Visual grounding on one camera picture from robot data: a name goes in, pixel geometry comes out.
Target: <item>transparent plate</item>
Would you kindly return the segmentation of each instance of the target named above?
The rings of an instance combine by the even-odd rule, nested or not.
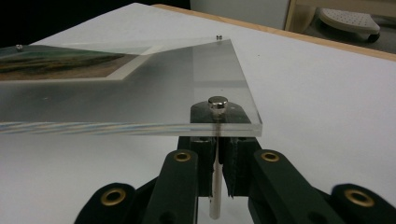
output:
[[[191,123],[211,96],[247,119]],[[0,133],[259,136],[262,122],[231,40],[201,38],[1,49]]]

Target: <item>wooden edge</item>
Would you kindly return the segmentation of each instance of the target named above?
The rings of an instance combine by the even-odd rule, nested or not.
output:
[[[174,12],[187,14],[187,15],[210,19],[212,21],[221,21],[221,22],[225,22],[225,23],[229,23],[232,25],[237,25],[237,26],[241,26],[241,27],[245,27],[245,28],[249,28],[249,29],[253,29],[253,30],[263,31],[263,32],[267,32],[267,33],[271,33],[271,34],[275,34],[275,35],[282,35],[282,36],[286,36],[286,37],[290,37],[290,38],[294,38],[294,39],[298,39],[298,40],[303,40],[305,42],[310,42],[310,43],[327,46],[327,47],[331,47],[331,48],[335,48],[335,49],[342,49],[342,50],[346,50],[346,51],[350,51],[350,52],[355,52],[355,53],[359,53],[359,54],[364,54],[364,55],[396,62],[396,54],[391,54],[391,53],[387,53],[384,51],[379,51],[379,50],[375,50],[375,49],[366,49],[366,48],[343,44],[343,43],[339,43],[339,42],[335,42],[335,41],[331,41],[331,40],[320,39],[320,38],[312,37],[309,35],[295,34],[295,33],[288,32],[288,31],[277,30],[277,29],[271,28],[271,27],[261,26],[258,24],[253,24],[253,23],[249,23],[249,22],[245,22],[245,21],[237,21],[237,20],[233,20],[233,19],[220,17],[220,16],[205,14],[202,12],[187,10],[187,9],[183,9],[183,8],[179,8],[179,7],[169,7],[167,5],[161,5],[161,4],[153,5],[153,6],[162,8],[162,9],[166,9],[166,10],[170,10],[170,11],[174,11]]]

